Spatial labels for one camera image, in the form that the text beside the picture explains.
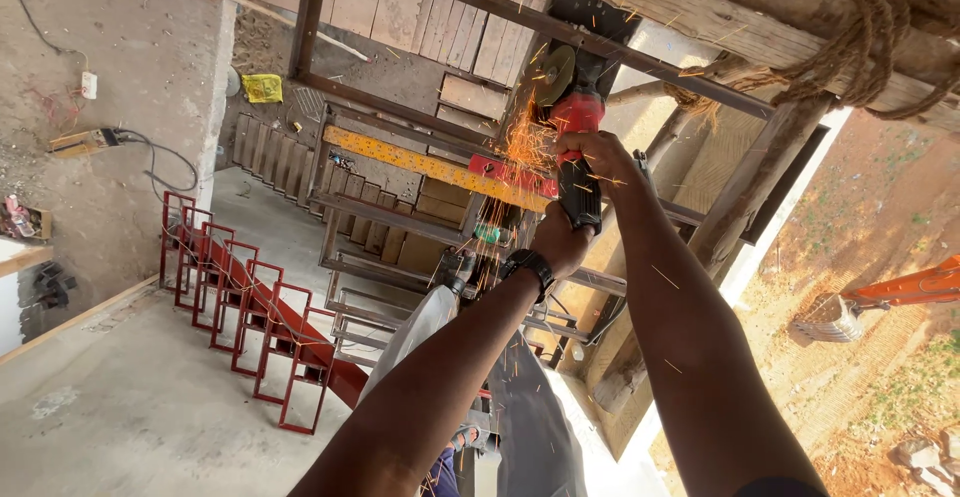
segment wristwatch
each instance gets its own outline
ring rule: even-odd
[[[533,270],[540,279],[540,295],[536,299],[536,303],[542,304],[557,284],[553,277],[553,269],[550,268],[546,259],[536,251],[519,249],[514,251],[510,257],[507,257],[507,261],[503,263],[503,267],[500,269],[500,280],[506,280],[513,272],[521,268]]]

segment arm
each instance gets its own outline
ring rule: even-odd
[[[577,269],[593,230],[547,207],[531,249],[558,281]],[[490,368],[541,292],[522,268],[403,358],[357,405],[291,496],[407,497],[467,414]]]
[[[732,495],[764,477],[796,478],[826,494],[754,364],[737,316],[674,231],[611,134],[568,134],[616,209],[627,301],[667,442],[691,496]]]

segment orange excavator arm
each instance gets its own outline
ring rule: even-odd
[[[848,290],[840,296],[854,301],[857,313],[865,309],[960,300],[960,254],[934,268]]]

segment red angle grinder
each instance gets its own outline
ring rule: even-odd
[[[542,77],[534,89],[534,101],[548,112],[557,135],[598,132],[606,108],[594,83],[577,83],[573,48],[564,45],[553,51],[540,69]],[[593,225],[594,234],[599,234],[600,184],[590,164],[583,154],[574,151],[558,156],[557,162],[559,203],[570,223],[575,229]]]

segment excavator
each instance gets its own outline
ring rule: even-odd
[[[960,254],[916,274],[844,292],[824,293],[794,325],[817,341],[846,343],[863,336],[859,316],[869,309],[960,300]]]

